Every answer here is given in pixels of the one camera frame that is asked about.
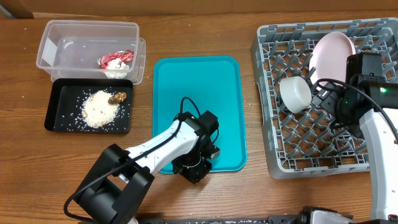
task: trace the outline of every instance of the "wooden surface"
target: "wooden surface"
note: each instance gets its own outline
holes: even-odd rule
[[[240,65],[248,163],[239,172],[209,174],[192,185],[179,175],[152,184],[139,213],[165,219],[266,217],[296,214],[304,205],[369,217],[369,173],[275,180],[267,172],[261,107],[249,48],[259,26],[398,17],[398,11],[311,12],[215,16],[140,16],[147,42],[144,81],[136,86],[127,135],[55,133],[44,129],[52,82],[35,65],[48,20],[0,21],[0,223],[76,223],[62,211],[99,154],[112,143],[134,146],[151,137],[152,72],[164,57],[230,55]],[[70,210],[85,215],[74,203]]]

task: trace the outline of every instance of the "black square plate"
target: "black square plate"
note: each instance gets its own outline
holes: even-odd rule
[[[100,128],[86,126],[81,118],[81,107],[90,94],[97,91],[127,94],[112,123]],[[132,82],[130,80],[59,78],[53,85],[45,116],[44,127],[49,131],[74,133],[127,133],[130,130],[132,107]]]

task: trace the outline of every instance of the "teal cutting board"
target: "teal cutting board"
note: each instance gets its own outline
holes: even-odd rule
[[[218,117],[220,135],[215,145],[220,156],[210,160],[211,172],[238,171],[248,159],[244,128],[243,97],[238,62],[229,56],[165,58],[154,69],[152,136],[165,131],[180,110],[184,96],[190,97],[200,113]],[[189,101],[184,111],[197,113]],[[172,165],[161,173],[172,174]]]

